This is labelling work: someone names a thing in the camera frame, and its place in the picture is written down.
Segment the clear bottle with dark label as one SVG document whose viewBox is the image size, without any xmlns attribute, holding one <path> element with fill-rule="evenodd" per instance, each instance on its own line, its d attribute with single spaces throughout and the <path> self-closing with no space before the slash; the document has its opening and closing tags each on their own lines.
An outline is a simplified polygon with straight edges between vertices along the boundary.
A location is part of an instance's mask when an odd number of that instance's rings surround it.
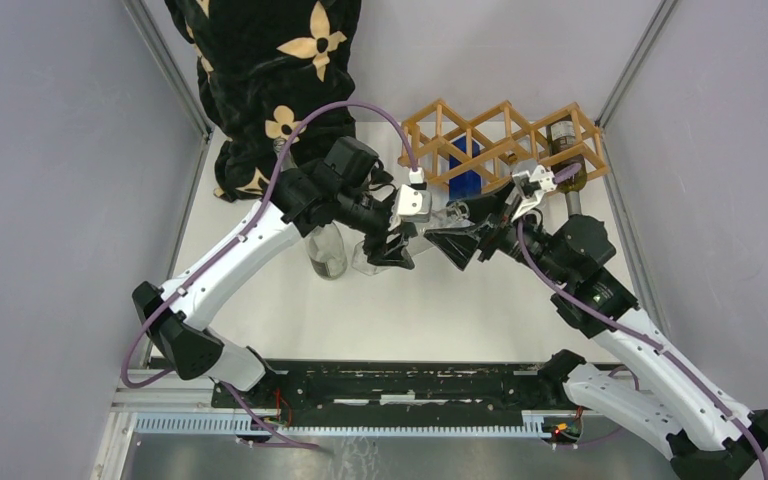
<svg viewBox="0 0 768 480">
<path fill-rule="evenodd" d="M 297 167 L 291 148 L 287 146 L 287 139 L 278 137 L 273 141 L 273 150 L 276 154 L 276 162 L 281 165 L 281 171 Z"/>
</svg>

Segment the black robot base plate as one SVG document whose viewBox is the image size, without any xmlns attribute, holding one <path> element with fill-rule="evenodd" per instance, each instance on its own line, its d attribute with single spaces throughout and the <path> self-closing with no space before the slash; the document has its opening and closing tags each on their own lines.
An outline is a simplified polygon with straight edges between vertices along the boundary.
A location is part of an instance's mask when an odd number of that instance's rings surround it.
<svg viewBox="0 0 768 480">
<path fill-rule="evenodd" d="M 292 427 L 515 427 L 525 412 L 576 412 L 538 363 L 278 360 L 242 399 Z"/>
</svg>

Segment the green wine bottle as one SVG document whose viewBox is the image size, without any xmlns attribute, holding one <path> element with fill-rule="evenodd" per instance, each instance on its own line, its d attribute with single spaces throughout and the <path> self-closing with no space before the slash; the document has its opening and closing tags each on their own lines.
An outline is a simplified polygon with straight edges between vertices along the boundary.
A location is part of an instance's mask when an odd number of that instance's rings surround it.
<svg viewBox="0 0 768 480">
<path fill-rule="evenodd" d="M 550 154 L 555 155 L 569 150 L 576 143 L 577 128 L 570 115 L 551 123 L 547 127 Z M 582 213 L 582 205 L 579 192 L 587 183 L 586 161 L 583 155 L 571 156 L 551 167 L 558 175 L 572 166 L 577 170 L 561 181 L 557 190 L 564 195 L 567 212 L 569 215 Z"/>
</svg>

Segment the clear bottle with black label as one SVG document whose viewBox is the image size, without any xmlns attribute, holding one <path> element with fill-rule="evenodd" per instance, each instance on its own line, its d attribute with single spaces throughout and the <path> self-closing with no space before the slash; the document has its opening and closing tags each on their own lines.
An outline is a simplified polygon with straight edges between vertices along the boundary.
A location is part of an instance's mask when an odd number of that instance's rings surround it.
<svg viewBox="0 0 768 480">
<path fill-rule="evenodd" d="M 314 228 L 304 240 L 313 271 L 322 279 L 336 280 L 348 268 L 345 244 L 335 223 Z"/>
</svg>

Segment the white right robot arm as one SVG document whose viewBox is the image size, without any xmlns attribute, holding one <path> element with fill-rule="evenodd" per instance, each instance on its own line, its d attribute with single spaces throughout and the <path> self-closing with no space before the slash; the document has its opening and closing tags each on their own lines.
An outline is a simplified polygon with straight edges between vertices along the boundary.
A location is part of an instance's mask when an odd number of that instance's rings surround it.
<svg viewBox="0 0 768 480">
<path fill-rule="evenodd" d="M 607 417 L 656 449 L 682 479 L 739 479 L 753 467 L 768 478 L 768 410 L 727 394 L 666 337 L 607 269 L 616 250 L 600 220 L 573 214 L 549 232 L 534 197 L 511 185 L 449 209 L 454 223 L 424 236 L 457 268 L 499 253 L 525 265 L 551 289 L 560 318 L 642 383 L 632 388 L 563 350 L 537 382 L 545 405 L 571 401 Z"/>
</svg>

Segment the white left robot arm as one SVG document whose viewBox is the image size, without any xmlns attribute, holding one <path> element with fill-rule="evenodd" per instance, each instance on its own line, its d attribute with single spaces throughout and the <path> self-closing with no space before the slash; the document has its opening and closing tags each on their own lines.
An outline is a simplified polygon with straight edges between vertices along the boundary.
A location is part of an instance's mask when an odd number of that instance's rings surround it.
<svg viewBox="0 0 768 480">
<path fill-rule="evenodd" d="M 141 332 L 182 380 L 209 377 L 236 388 L 250 407 L 266 405 L 274 394 L 267 365 L 250 347 L 214 333 L 218 311 L 277 254 L 318 227 L 341 223 L 364 235 L 369 264 L 411 269 L 407 251 L 426 220 L 431 198 L 422 173 L 412 174 L 383 200 L 369 191 L 373 180 L 388 179 L 378 154 L 352 137 L 342 137 L 328 154 L 302 166 L 283 168 L 271 196 L 184 273 L 160 286 L 148 281 L 132 292 Z"/>
</svg>

